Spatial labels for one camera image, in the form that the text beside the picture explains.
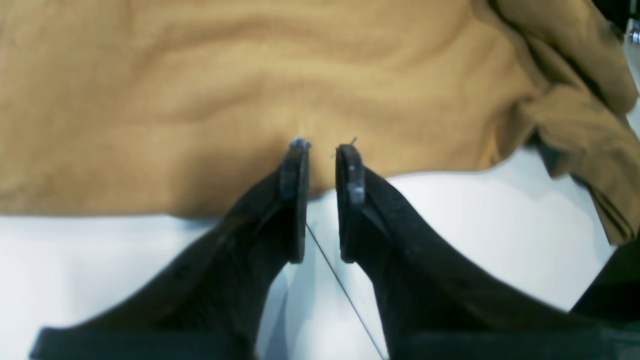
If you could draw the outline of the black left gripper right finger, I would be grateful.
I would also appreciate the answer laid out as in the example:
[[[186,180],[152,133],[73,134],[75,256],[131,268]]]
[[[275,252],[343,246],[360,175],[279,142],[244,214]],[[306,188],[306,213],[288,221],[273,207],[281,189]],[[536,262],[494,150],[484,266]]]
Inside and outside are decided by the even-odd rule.
[[[370,279],[392,360],[637,360],[639,331],[552,308],[454,249],[352,144],[336,148],[341,258]]]

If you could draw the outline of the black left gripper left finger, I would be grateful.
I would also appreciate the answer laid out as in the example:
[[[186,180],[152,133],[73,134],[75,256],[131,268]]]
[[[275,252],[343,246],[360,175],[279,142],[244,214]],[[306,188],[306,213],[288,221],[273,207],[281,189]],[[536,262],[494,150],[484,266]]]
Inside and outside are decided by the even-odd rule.
[[[88,321],[43,328],[32,360],[253,360],[270,287],[306,251],[310,143],[144,287]]]

